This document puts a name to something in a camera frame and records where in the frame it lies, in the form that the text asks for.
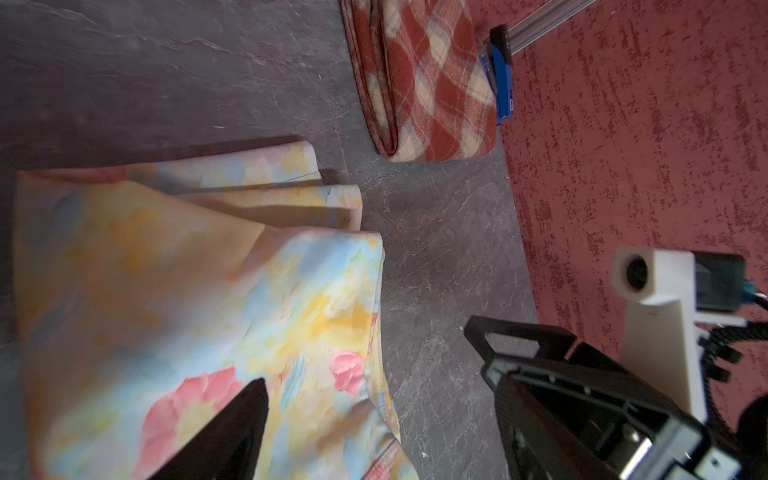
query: folded plaid blanket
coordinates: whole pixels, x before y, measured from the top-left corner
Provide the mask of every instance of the folded plaid blanket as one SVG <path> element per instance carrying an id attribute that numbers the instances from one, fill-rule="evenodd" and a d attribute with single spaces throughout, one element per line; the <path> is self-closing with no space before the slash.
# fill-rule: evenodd
<path id="1" fill-rule="evenodd" d="M 485 155 L 495 99 L 465 0 L 341 0 L 373 142 L 395 162 Z"/>

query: black cable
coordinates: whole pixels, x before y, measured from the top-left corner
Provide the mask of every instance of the black cable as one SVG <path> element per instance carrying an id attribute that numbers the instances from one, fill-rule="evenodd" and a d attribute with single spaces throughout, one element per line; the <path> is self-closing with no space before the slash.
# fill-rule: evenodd
<path id="1" fill-rule="evenodd" d="M 747 326 L 723 326 L 712 330 L 710 338 L 706 342 L 704 354 L 701 356 L 701 373 L 703 377 L 704 398 L 707 401 L 707 423 L 713 429 L 718 429 L 723 434 L 733 437 L 733 431 L 728 427 L 715 406 L 710 388 L 710 378 L 707 372 L 715 366 L 717 359 L 717 350 L 722 346 L 728 346 L 731 343 L 738 342 L 766 342 L 768 341 L 768 323 L 750 323 Z"/>

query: pink flower print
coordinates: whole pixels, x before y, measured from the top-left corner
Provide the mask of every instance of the pink flower print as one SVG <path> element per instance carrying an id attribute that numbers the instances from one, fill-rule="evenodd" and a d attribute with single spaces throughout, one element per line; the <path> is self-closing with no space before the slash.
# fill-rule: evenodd
<path id="1" fill-rule="evenodd" d="M 243 389 L 235 368 L 184 380 L 157 400 L 141 426 L 141 451 L 134 478 L 155 473 Z"/>
<path id="2" fill-rule="evenodd" d="M 344 350 L 333 356 L 331 373 L 336 379 L 336 390 L 357 396 L 363 381 L 364 358 L 357 352 Z"/>

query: metal bar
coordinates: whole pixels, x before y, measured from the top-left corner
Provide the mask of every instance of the metal bar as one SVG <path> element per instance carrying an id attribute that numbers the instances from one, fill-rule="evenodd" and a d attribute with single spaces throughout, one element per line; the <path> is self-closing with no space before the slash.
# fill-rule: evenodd
<path id="1" fill-rule="evenodd" d="M 509 29 L 509 50 L 512 55 L 567 22 L 595 0 L 549 0 L 536 12 Z"/>

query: camera lens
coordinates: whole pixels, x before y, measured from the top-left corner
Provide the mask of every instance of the camera lens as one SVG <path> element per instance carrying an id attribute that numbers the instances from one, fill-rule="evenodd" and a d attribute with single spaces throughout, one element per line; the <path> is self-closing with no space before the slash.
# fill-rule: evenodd
<path id="1" fill-rule="evenodd" d="M 642 257 L 635 257 L 627 267 L 627 282 L 636 292 L 639 292 L 648 281 L 648 265 Z"/>

